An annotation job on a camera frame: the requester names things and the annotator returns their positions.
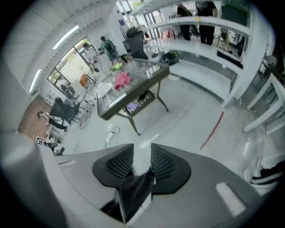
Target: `red line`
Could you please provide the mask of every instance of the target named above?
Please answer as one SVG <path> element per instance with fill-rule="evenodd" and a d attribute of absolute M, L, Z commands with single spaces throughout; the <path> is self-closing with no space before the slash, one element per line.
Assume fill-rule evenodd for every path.
<path fill-rule="evenodd" d="M 222 112 L 220 118 L 219 118 L 219 121 L 217 122 L 216 126 L 214 127 L 213 131 L 210 133 L 209 137 L 207 138 L 206 142 L 203 143 L 203 145 L 200 147 L 200 150 L 207 144 L 207 142 L 209 141 L 209 139 L 213 136 L 215 130 L 217 129 L 218 125 L 220 124 L 221 122 L 221 119 L 224 115 L 224 112 Z"/>

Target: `orange chair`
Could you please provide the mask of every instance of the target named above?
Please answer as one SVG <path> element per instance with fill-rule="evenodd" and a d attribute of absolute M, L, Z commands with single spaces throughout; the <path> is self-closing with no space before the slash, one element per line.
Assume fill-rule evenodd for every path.
<path fill-rule="evenodd" d="M 79 83 L 82 87 L 85 87 L 87 85 L 87 77 L 86 77 L 86 74 L 82 74 L 81 77 L 80 77 L 80 80 L 79 80 Z"/>

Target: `pink cloth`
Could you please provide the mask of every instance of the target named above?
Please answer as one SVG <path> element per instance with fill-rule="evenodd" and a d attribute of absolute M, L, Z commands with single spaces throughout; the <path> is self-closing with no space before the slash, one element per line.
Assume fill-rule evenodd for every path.
<path fill-rule="evenodd" d="M 123 85 L 128 85 L 131 81 L 129 73 L 124 71 L 116 75 L 116 82 L 114 85 L 115 90 L 118 90 Z"/>

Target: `glass tabletop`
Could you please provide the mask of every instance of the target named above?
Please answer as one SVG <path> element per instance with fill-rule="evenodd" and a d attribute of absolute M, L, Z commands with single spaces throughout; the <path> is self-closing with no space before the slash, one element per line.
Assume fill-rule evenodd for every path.
<path fill-rule="evenodd" d="M 163 69 L 167 68 L 168 65 L 164 63 L 133 60 L 132 62 L 127 63 L 121 70 L 107 75 L 106 78 L 102 80 L 102 83 L 108 84 L 111 86 L 111 89 L 105 96 L 98 98 L 98 114 L 106 112 L 129 93 L 139 88 L 141 84 L 155 77 L 161 70 L 163 71 Z M 116 75 L 124 71 L 129 73 L 131 81 L 128 85 L 123 85 L 116 90 L 114 88 Z"/>

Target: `concrete floor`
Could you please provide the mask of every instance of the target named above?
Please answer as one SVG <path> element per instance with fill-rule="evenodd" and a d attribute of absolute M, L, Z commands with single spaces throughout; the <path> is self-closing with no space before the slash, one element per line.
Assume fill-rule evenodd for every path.
<path fill-rule="evenodd" d="M 242 97 L 241 104 L 233 101 L 225 108 L 216 131 L 200 150 L 222 114 L 222 101 L 190 81 L 177 79 L 165 78 L 161 84 L 160 97 L 169 112 L 154 100 L 134 117 L 141 136 L 134 132 L 127 119 L 114 116 L 104 121 L 97 116 L 94 107 L 91 121 L 84 129 L 80 130 L 76 123 L 70 125 L 62 144 L 74 147 L 74 151 L 66 149 L 64 154 L 105 148 L 108 127 L 112 125 L 118 126 L 120 132 L 106 146 L 134 143 L 134 169 L 138 175 L 150 166 L 151 143 L 159 143 L 213 158 L 243 178 L 245 168 L 254 167 L 263 153 L 275 153 L 284 148 L 283 133 L 277 132 L 277 137 L 265 135 L 263 126 L 243 133 L 243 127 L 258 115 L 255 110 L 245 109 L 255 94 L 250 91 Z M 151 88 L 154 93 L 156 90 L 157 85 Z"/>

